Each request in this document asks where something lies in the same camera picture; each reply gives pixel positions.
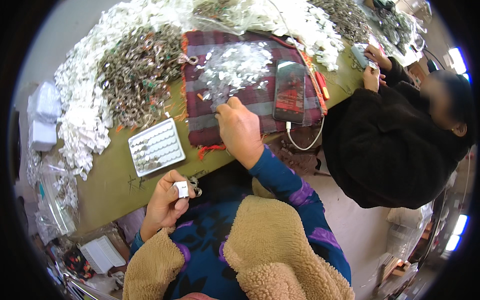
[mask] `maroon plaid mat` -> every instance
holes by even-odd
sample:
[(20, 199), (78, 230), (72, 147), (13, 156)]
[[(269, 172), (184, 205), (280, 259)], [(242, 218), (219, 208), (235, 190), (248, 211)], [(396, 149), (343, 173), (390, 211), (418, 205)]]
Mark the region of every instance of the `maroon plaid mat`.
[[(204, 64), (205, 55), (213, 46), (239, 42), (238, 36), (230, 35), (223, 32), (201, 32), (192, 31), (187, 32), (188, 39), (187, 55), (197, 56), (200, 59), (201, 65)], [(246, 33), (242, 36), (246, 42), (263, 41), (266, 42), (273, 55), (272, 64), (267, 65), (271, 76), (263, 77), (262, 80), (268, 80), (267, 90), (252, 89), (247, 86), (240, 90), (237, 96), (242, 103), (252, 112), (257, 114), (260, 118), (260, 131), (262, 133), (271, 133), (285, 131), (285, 122), (276, 121), (272, 118), (273, 104), (275, 97), (275, 72), (277, 60), (290, 60), (303, 64), (297, 50), (286, 48), (279, 43), (266, 38), (265, 36)], [(221, 143), (220, 134), (218, 131), (218, 122), (212, 113), (210, 105), (211, 100), (202, 101), (197, 94), (203, 95), (207, 90), (206, 84), (198, 80), (203, 70), (194, 71), (195, 66), (186, 64), (184, 68), (184, 75), (186, 81), (187, 94), (187, 112), (189, 135), (188, 138), (192, 145), (212, 145)], [(322, 110), (315, 94), (312, 81), (309, 76), (305, 75), (305, 109), (303, 115), (302, 126), (311, 126), (317, 123), (322, 117)]]

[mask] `green table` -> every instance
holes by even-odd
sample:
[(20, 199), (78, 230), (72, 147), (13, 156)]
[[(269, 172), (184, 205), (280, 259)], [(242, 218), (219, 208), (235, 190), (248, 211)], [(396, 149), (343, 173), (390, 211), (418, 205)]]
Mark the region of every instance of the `green table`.
[[(325, 67), (319, 66), (320, 72), (327, 78), (330, 93), (330, 100), (326, 102), (328, 108), (346, 99), (361, 84), (362, 74), (350, 67), (352, 60), (348, 57), (349, 53), (351, 53), (350, 48), (347, 47), (338, 58), (337, 72), (327, 72)], [(180, 96), (180, 86), (181, 80), (171, 85), (172, 99), (169, 101), (176, 103), (176, 107), (183, 101)], [(175, 116), (181, 111), (177, 108), (170, 113)], [(127, 140), (137, 134), (139, 129), (134, 131), (123, 129), (118, 133), (114, 129), (110, 130), (111, 143), (102, 155), (94, 154), (94, 167), (88, 174), (87, 181), (83, 181), (80, 177), (77, 179), (80, 202), (78, 231), (80, 233), (96, 229), (145, 206), (158, 180), (171, 169), (175, 168), (180, 174), (195, 175), (199, 178), (234, 160), (234, 157), (226, 151), (213, 151), (200, 160), (197, 148), (190, 146), (188, 141), (188, 123), (176, 122), (176, 126), (187, 158), (142, 178), (137, 177), (127, 144)]]

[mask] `smartphone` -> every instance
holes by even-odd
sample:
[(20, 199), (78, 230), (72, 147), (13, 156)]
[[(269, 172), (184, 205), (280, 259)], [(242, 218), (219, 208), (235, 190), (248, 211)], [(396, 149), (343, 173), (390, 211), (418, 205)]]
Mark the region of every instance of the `smartphone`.
[(275, 75), (273, 118), (302, 124), (305, 102), (305, 67), (299, 63), (279, 60)]

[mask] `white tray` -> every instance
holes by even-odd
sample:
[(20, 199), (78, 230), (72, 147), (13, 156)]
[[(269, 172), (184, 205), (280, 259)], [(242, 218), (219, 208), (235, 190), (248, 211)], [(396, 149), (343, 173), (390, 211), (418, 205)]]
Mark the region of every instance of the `white tray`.
[(128, 139), (138, 177), (186, 158), (175, 121), (170, 118)]

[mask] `white charger in hand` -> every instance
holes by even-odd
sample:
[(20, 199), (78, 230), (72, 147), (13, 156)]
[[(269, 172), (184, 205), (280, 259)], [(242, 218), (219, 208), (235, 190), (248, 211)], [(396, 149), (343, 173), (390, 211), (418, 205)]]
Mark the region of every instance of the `white charger in hand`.
[(188, 184), (186, 181), (177, 181), (173, 185), (179, 190), (179, 198), (188, 197)]

